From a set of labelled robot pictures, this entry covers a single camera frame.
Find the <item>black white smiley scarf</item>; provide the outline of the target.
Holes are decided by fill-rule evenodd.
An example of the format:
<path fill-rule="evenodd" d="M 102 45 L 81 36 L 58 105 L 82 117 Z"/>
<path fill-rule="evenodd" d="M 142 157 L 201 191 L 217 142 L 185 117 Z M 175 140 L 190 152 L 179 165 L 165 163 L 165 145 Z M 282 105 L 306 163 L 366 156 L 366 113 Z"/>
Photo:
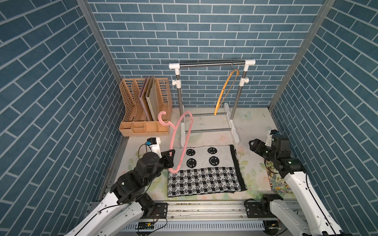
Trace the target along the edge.
<path fill-rule="evenodd" d="M 233 145 L 189 147 L 179 172 L 168 173 L 169 198 L 246 190 Z"/>

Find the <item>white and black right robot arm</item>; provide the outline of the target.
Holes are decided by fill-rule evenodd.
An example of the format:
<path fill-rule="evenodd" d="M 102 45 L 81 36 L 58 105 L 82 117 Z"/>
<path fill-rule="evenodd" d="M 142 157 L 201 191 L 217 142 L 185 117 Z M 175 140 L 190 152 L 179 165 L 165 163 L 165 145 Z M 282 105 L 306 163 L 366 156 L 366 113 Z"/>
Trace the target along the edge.
<path fill-rule="evenodd" d="M 277 217 L 294 236 L 346 235 L 317 195 L 301 161 L 291 156 L 289 138 L 272 130 L 266 142 L 254 139 L 249 146 L 252 152 L 273 163 L 294 193 L 306 219 L 294 213 L 278 194 L 262 197 L 260 209 L 264 215 Z"/>

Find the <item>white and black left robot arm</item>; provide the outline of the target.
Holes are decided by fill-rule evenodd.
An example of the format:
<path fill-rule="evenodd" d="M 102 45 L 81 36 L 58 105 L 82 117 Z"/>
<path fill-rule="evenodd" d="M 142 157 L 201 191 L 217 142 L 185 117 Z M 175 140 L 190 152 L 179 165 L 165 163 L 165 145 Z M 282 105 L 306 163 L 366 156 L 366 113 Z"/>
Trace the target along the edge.
<path fill-rule="evenodd" d="M 145 153 L 136 167 L 121 175 L 103 200 L 67 236 L 114 236 L 129 224 L 150 216 L 155 202 L 147 187 L 173 167 L 175 150 Z"/>

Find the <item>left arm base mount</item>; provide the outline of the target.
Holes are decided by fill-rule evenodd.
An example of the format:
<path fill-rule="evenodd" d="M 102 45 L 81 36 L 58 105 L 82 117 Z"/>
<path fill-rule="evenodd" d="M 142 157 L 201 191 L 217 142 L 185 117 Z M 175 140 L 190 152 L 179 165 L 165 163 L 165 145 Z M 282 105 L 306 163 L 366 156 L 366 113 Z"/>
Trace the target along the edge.
<path fill-rule="evenodd" d="M 153 209 L 150 212 L 143 213 L 142 219 L 160 219 L 166 218 L 168 213 L 168 203 L 155 203 Z"/>

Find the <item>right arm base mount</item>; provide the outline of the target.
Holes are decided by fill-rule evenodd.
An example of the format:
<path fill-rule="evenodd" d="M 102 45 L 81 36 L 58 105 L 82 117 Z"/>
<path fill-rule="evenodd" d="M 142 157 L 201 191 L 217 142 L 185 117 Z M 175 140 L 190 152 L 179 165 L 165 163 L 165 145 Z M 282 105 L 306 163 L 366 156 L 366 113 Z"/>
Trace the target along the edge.
<path fill-rule="evenodd" d="M 267 198 L 262 198 L 260 202 L 255 199 L 244 201 L 244 207 L 248 218 L 276 218 L 270 210 L 270 202 Z"/>

